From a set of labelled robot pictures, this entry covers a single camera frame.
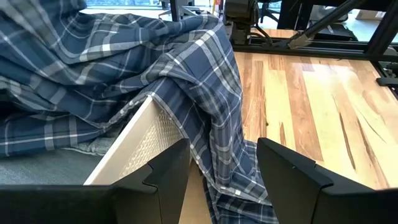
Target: checkered cloth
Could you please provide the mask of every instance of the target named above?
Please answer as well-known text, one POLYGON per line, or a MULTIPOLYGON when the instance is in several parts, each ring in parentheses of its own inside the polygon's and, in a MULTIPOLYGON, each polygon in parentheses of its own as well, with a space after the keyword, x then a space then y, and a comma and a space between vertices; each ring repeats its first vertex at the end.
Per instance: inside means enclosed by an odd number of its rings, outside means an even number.
POLYGON ((97 138, 148 96, 191 142, 214 223, 277 223, 243 139, 242 89, 223 23, 83 14, 82 0, 0 1, 0 155, 97 138))

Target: black chair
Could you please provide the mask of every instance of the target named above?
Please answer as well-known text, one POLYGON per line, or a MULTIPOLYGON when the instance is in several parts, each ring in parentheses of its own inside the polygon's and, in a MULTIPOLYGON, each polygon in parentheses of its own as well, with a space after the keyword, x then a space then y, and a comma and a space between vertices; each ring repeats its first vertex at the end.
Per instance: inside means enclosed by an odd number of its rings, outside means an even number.
POLYGON ((275 20, 276 22, 278 22, 278 18, 276 18, 274 15, 272 15, 272 13, 279 13, 277 11, 271 10, 269 9, 269 3, 273 3, 273 2, 278 2, 280 0, 258 0, 258 2, 262 3, 262 7, 260 10, 260 22, 262 23, 264 20, 264 16, 268 16, 271 19, 275 20))

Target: blue plaid fabric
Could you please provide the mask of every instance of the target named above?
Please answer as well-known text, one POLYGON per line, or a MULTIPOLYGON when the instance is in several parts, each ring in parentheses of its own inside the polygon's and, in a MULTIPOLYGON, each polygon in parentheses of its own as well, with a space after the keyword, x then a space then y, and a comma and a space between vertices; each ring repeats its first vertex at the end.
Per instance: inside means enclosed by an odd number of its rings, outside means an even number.
POLYGON ((0 1, 0 155, 94 139, 148 96, 191 142, 214 223, 277 223, 243 139, 242 88, 223 23, 79 11, 82 0, 0 1))

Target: wooden floor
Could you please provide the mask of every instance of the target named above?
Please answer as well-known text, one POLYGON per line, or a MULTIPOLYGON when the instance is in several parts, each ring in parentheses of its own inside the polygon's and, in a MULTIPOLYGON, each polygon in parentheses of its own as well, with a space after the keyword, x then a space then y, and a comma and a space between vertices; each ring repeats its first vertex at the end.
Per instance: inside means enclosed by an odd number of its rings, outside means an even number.
MULTIPOLYGON (((398 187, 398 101, 377 85, 369 62, 240 52, 235 57, 246 139, 267 137, 374 189, 398 187)), ((199 180, 191 172, 180 223, 210 224, 206 207, 199 208, 206 206, 199 180)))

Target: woven mesh panel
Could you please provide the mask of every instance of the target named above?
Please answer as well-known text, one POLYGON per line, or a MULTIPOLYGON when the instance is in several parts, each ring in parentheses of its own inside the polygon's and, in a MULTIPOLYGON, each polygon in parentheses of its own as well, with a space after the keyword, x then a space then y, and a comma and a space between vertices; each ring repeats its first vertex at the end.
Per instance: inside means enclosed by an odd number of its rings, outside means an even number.
POLYGON ((181 138, 182 135, 178 127, 170 119, 170 116, 162 110, 141 139, 129 162, 124 166, 119 179, 142 167, 181 138))

